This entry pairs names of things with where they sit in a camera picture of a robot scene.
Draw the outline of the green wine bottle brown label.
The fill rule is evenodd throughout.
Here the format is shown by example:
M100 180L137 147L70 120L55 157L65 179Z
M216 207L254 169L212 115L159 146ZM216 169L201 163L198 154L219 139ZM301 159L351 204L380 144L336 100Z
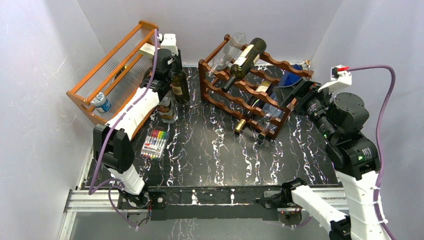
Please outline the green wine bottle brown label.
M176 73L171 81L171 88L176 102L187 104L190 100L187 76L184 71Z

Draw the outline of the dark green wine bottle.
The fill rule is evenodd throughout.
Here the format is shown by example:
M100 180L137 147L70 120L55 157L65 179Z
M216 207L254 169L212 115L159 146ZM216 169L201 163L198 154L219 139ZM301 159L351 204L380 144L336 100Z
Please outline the dark green wine bottle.
M231 66L230 79L221 87L221 90L227 93L236 81L243 80L266 48L267 44L262 38L254 38Z

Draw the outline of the clear glass bottle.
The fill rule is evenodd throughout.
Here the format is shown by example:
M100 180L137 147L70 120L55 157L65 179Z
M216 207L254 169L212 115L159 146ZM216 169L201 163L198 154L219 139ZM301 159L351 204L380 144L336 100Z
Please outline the clear glass bottle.
M247 43L244 33L237 32L223 46L223 48L212 59L212 64L207 75L213 77L214 74L224 71L231 61L240 55L241 48Z

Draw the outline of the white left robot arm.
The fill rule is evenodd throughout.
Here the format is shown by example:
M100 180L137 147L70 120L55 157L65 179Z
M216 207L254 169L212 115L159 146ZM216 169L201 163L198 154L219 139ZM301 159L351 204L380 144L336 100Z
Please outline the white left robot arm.
M96 167L90 183L90 192L102 185L97 184L97 175L105 167L113 181L130 195L130 202L137 208L149 203L149 194L143 191L146 184L135 166L135 152L131 141L146 122L153 110L171 90L173 78L182 71L180 49L173 53L160 48L156 66L149 68L143 76L133 98L115 117L105 124L98 123L93 129L93 158Z

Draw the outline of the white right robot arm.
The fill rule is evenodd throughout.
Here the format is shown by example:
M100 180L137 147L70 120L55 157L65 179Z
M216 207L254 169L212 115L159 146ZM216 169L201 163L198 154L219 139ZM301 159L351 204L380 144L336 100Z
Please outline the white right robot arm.
M328 86L303 77L274 89L281 107L295 101L326 141L325 152L344 188L348 213L327 203L301 178L285 182L280 193L257 198L265 208L301 207L326 230L331 240L390 240L378 182L383 172L377 146L361 130L369 118L356 94L332 94Z

